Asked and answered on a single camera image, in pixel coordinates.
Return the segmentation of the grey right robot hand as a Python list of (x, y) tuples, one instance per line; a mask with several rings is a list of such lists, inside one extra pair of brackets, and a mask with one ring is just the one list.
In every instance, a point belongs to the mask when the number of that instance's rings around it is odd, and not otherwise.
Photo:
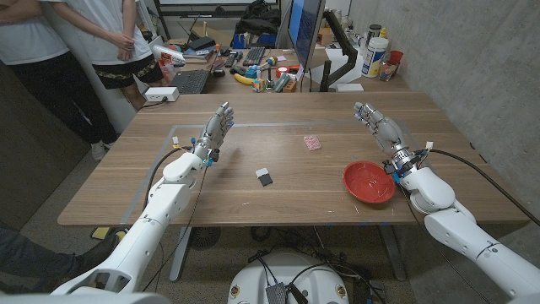
[(375, 136), (381, 150), (389, 157), (400, 178), (418, 170), (420, 157), (408, 150), (401, 128), (389, 117), (385, 117), (371, 104), (356, 102), (355, 117)]

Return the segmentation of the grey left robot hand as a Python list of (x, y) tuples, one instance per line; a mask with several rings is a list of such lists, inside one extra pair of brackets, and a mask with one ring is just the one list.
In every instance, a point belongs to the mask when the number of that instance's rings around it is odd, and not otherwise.
[(212, 159), (213, 162), (217, 162), (224, 137), (234, 125), (233, 114), (233, 108), (228, 102), (219, 107), (202, 128), (200, 137), (194, 145), (193, 154), (202, 160)]

